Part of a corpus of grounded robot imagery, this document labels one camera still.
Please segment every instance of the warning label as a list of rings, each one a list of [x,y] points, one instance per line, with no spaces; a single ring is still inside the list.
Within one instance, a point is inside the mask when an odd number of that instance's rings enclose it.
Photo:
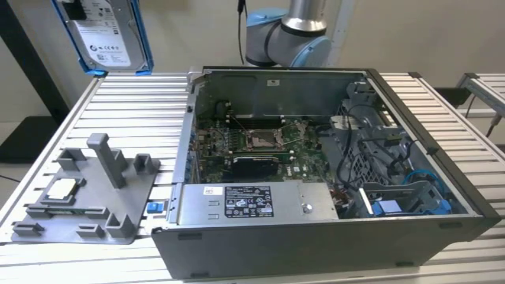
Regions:
[[[227,218],[273,217],[269,186],[226,186],[223,199]]]

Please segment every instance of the screw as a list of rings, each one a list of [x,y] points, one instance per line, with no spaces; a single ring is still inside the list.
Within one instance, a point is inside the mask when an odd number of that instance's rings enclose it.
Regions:
[[[302,209],[302,212],[303,212],[305,214],[309,214],[309,213],[311,213],[311,211],[313,211],[313,206],[311,206],[310,204],[302,204],[302,205],[301,205],[301,209]]]

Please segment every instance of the slotted aluminum surface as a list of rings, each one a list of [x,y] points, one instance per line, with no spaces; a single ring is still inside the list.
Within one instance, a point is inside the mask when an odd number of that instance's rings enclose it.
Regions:
[[[446,104],[422,79],[406,73],[382,74],[409,109],[467,175],[491,206],[505,216],[505,159],[498,149]],[[105,132],[110,146],[126,157],[149,153],[161,159],[151,201],[169,198],[181,118],[185,111],[185,74],[133,77],[109,75],[91,82],[69,118],[0,211],[6,216],[0,242],[7,241],[11,222],[22,219],[58,165],[62,147],[83,147],[90,133]],[[6,283],[129,283],[171,281],[151,239],[150,227],[165,213],[142,220],[138,239],[129,246],[87,244],[5,244],[0,246],[0,281]],[[214,283],[505,283],[505,221],[468,243],[447,246],[417,268],[366,270],[319,275],[233,279]]]
[[[466,73],[457,87],[466,88],[500,116],[505,115],[505,74]]]

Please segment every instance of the black pole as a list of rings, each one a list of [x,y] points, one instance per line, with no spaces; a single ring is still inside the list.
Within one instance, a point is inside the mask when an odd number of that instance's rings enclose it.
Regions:
[[[6,0],[0,0],[0,36],[54,122],[61,124],[69,108]]]

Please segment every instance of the open computer tower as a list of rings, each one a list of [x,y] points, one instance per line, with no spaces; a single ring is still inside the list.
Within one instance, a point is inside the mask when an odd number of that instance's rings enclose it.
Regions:
[[[495,211],[373,69],[205,67],[166,223],[175,279],[419,266]]]

